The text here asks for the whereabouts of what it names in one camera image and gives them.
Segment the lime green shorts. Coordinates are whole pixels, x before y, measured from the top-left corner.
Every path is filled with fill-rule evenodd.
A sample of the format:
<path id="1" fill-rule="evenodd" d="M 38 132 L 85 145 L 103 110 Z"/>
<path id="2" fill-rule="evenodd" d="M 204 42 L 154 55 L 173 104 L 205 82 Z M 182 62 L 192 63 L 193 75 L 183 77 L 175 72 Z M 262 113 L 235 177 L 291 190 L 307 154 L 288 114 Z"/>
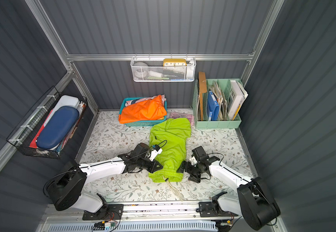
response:
<path id="1" fill-rule="evenodd" d="M 182 173 L 177 170 L 186 159 L 186 140 L 191 137 L 191 125 L 188 119 L 167 119 L 154 125 L 150 130 L 150 145 L 159 145 L 161 154 L 155 157 L 163 169 L 149 174 L 154 183 L 181 182 Z"/>

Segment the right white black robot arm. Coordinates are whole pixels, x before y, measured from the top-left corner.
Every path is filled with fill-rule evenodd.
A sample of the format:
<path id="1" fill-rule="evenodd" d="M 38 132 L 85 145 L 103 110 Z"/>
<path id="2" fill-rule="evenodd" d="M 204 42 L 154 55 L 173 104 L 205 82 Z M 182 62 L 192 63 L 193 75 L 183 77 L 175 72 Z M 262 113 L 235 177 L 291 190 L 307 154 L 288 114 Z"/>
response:
<path id="1" fill-rule="evenodd" d="M 218 153 L 206 153 L 203 147 L 193 149 L 189 161 L 183 161 L 177 172 L 188 173 L 189 180 L 200 183 L 203 174 L 215 177 L 234 194 L 221 192 L 210 202 L 200 202 L 197 212 L 201 217 L 240 216 L 255 231 L 274 226 L 281 210 L 262 178 L 251 178 L 222 165 Z"/>

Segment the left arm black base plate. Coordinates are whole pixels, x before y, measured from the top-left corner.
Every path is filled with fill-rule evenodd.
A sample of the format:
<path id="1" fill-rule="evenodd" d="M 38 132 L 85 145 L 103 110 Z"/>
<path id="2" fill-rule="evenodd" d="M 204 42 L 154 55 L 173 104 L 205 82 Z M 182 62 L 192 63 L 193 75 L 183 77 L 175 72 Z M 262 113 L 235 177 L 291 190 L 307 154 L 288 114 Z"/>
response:
<path id="1" fill-rule="evenodd" d="M 82 220 L 120 220 L 124 211 L 123 204 L 111 204 L 102 206 L 96 213 L 84 211 Z"/>

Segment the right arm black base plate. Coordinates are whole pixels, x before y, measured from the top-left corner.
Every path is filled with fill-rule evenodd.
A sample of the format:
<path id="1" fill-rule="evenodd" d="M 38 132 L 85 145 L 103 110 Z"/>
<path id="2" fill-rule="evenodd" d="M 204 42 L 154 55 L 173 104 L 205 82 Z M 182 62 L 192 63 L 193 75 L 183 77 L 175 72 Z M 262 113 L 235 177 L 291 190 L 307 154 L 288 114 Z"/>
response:
<path id="1" fill-rule="evenodd" d="M 196 212 L 200 213 L 202 218 L 238 216 L 232 212 L 222 210 L 218 203 L 215 202 L 199 202 L 199 207 L 196 209 Z"/>

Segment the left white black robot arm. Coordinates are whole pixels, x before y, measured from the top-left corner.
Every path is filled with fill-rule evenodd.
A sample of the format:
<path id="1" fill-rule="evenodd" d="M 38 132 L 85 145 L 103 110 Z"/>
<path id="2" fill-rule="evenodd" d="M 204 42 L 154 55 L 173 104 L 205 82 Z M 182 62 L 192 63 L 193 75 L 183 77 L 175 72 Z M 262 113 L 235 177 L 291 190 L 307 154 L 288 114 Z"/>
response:
<path id="1" fill-rule="evenodd" d="M 162 145 L 149 146 L 139 143 L 135 149 L 115 158 L 96 163 L 78 164 L 68 162 L 60 174 L 48 180 L 43 194 L 54 204 L 57 211 L 77 208 L 92 214 L 109 211 L 108 203 L 101 194 L 83 190 L 84 185 L 108 176 L 147 170 L 149 173 L 162 170 L 163 165 L 155 158 L 161 154 Z"/>

